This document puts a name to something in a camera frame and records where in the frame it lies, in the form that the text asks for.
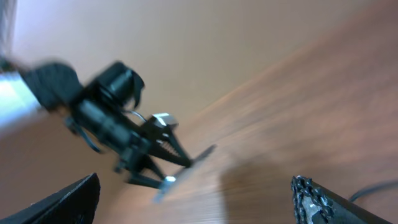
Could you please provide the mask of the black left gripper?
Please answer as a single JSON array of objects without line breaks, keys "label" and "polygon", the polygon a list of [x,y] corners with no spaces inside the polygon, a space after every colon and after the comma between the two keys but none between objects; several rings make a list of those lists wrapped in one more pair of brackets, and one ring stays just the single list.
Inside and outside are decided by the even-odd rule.
[{"label": "black left gripper", "polygon": [[[150,158],[149,154],[159,159],[191,167],[193,160],[180,145],[174,135],[175,125],[163,125],[151,116],[140,125],[126,116],[132,113],[116,103],[99,99],[79,99],[69,105],[70,116],[65,123],[71,131],[80,135],[92,150],[103,154],[88,136],[119,155],[114,171],[129,171],[127,183],[159,189],[165,174]],[[144,170],[150,170],[157,178],[145,176]]]}]

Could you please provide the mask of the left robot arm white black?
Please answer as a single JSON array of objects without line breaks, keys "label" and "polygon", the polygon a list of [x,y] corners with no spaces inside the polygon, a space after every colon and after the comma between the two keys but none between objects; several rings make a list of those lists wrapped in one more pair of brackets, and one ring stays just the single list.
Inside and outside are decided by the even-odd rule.
[{"label": "left robot arm white black", "polygon": [[1,129],[11,128],[40,110],[68,110],[66,127],[81,136],[98,154],[92,140],[118,154],[116,173],[129,172],[127,182],[155,189],[173,182],[154,157],[190,168],[194,161],[173,134],[171,115],[154,114],[138,125],[127,115],[135,114],[145,87],[142,78],[120,61],[111,64],[86,86],[76,71],[60,62],[50,62],[28,71],[18,71],[1,60]]}]

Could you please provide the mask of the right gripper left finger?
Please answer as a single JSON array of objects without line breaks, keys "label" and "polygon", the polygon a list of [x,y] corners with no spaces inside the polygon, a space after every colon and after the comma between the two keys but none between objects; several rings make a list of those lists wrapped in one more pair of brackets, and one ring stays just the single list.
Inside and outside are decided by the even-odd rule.
[{"label": "right gripper left finger", "polygon": [[99,200],[100,180],[92,173],[1,219],[1,224],[92,224]]}]

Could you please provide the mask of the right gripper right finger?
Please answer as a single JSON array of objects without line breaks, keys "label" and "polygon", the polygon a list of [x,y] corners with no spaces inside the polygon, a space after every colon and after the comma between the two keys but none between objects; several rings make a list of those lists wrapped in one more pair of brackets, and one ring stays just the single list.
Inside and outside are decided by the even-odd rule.
[{"label": "right gripper right finger", "polygon": [[301,175],[292,177],[290,188],[296,224],[389,224],[389,222],[354,202],[363,197],[394,187],[393,181],[365,187],[345,199]]}]

